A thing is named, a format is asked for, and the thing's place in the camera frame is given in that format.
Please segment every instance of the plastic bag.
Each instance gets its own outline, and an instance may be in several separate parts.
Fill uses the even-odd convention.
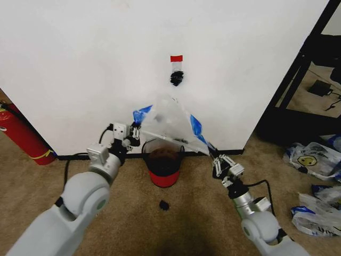
[[[341,186],[312,185],[311,187],[314,197],[341,210]]]
[[[341,212],[318,198],[299,194],[301,206],[291,208],[295,227],[312,236],[341,236]]]
[[[201,123],[189,114],[176,99],[159,96],[156,103],[133,112],[134,122],[150,140],[160,138],[209,155]]]
[[[316,142],[306,147],[295,143],[286,150],[283,160],[300,172],[321,180],[335,179],[341,182],[341,153]]]
[[[323,135],[321,138],[337,151],[341,152],[341,134]]]

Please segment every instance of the white wall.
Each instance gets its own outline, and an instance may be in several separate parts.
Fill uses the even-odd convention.
[[[324,28],[322,34],[324,35],[341,35],[341,4],[338,6],[326,27]]]
[[[242,149],[326,2],[1,1],[0,86],[59,155],[130,123],[156,91],[219,149]],[[184,55],[179,87],[171,54]]]

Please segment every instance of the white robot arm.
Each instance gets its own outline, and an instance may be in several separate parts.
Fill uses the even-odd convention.
[[[233,200],[234,207],[242,218],[243,232],[261,255],[309,256],[303,247],[284,232],[276,217],[267,211],[271,206],[267,198],[253,198],[248,186],[240,180],[244,172],[243,166],[226,155],[219,155],[217,150],[210,146],[210,154],[214,159],[213,178],[221,179],[223,186],[228,189],[229,198]]]
[[[94,143],[88,149],[91,163],[87,172],[74,175],[65,185],[55,204],[39,215],[25,230],[7,256],[68,256],[73,255],[83,240],[87,226],[109,200],[109,188],[123,165],[131,146],[140,144],[139,126],[133,123],[113,125],[111,148]],[[210,148],[213,177],[222,180],[235,208],[242,218],[245,235],[262,255],[309,256],[281,229],[276,217],[267,211],[266,197],[254,199],[248,186],[240,180],[244,168],[225,155]]]
[[[110,185],[124,163],[127,148],[139,143],[137,127],[129,130],[126,125],[116,123],[113,130],[112,147],[94,143],[87,149],[91,160],[89,170],[68,180],[56,203],[31,223],[8,256],[73,255],[85,229],[107,204]]]

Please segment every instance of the carpet floor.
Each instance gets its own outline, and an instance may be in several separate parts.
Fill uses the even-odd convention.
[[[38,166],[3,133],[0,144],[0,255],[4,255],[61,194],[65,162]],[[292,239],[312,256],[339,255],[341,237],[311,237],[291,223],[297,193],[310,194],[312,183],[330,183],[299,173],[282,161],[282,155],[282,148],[253,135],[244,154],[232,158],[245,167],[245,183],[268,179],[277,218]],[[71,162],[70,176],[87,166],[88,161]],[[266,185],[251,192],[265,196]],[[208,157],[185,158],[179,180],[166,189],[151,183],[142,159],[128,159],[110,196],[75,255],[259,255],[244,236],[226,189],[212,178]],[[169,203],[168,211],[159,208],[162,199]]]

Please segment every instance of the fire extinguisher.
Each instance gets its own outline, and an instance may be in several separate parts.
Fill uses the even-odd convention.
[[[55,160],[52,150],[37,135],[34,128],[14,104],[0,105],[0,130],[13,140],[30,158],[39,165]]]

